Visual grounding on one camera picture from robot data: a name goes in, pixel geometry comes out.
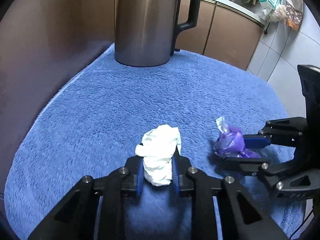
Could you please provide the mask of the brown base cabinets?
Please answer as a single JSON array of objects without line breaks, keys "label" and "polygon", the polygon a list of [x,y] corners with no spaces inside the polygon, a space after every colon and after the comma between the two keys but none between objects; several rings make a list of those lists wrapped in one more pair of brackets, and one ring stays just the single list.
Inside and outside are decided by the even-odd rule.
[{"label": "brown base cabinets", "polygon": [[161,44],[167,12],[114,0],[1,0],[1,184],[53,95],[111,44]]}]

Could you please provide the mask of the brown black electric kettle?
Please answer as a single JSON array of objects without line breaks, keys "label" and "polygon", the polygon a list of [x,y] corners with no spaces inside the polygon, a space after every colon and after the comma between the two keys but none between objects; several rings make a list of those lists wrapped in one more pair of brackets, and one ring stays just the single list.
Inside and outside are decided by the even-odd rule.
[{"label": "brown black electric kettle", "polygon": [[133,67],[167,63],[178,35],[197,25],[201,0],[190,0],[188,18],[178,23],[181,0],[118,0],[114,58]]}]

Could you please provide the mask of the white tissue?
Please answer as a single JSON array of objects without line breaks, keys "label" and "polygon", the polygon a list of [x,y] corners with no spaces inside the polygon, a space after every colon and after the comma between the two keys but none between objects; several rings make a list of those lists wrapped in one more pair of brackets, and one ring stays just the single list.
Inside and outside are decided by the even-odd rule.
[{"label": "white tissue", "polygon": [[181,151],[177,127],[161,125],[146,132],[135,154],[143,158],[144,178],[153,186],[167,186],[172,181],[172,157]]}]

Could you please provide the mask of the blue terry towel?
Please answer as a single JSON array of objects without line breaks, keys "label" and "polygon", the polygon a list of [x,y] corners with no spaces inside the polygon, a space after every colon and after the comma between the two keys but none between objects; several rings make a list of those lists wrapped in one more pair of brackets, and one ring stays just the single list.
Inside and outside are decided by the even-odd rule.
[{"label": "blue terry towel", "polygon": [[20,144],[4,190],[11,228],[27,239],[76,182],[123,166],[160,125],[178,128],[181,155],[221,178],[213,154],[221,116],[253,134],[287,112],[264,80],[215,59],[180,51],[165,65],[135,68],[108,48],[52,98]]}]

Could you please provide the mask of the purple wrapper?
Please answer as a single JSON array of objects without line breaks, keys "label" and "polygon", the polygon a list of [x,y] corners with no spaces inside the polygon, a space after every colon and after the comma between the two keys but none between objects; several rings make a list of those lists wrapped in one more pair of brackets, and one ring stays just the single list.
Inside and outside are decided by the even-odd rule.
[{"label": "purple wrapper", "polygon": [[242,131],[238,127],[229,126],[225,117],[216,119],[219,137],[214,143],[214,153],[222,158],[260,158],[260,156],[246,148]]}]

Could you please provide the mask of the hanging patterned apron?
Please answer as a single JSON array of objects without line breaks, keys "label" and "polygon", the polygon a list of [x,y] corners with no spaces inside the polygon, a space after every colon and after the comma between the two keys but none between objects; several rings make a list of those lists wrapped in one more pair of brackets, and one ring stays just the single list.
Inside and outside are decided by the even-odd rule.
[{"label": "hanging patterned apron", "polygon": [[303,0],[286,0],[286,25],[299,31],[304,16]]}]

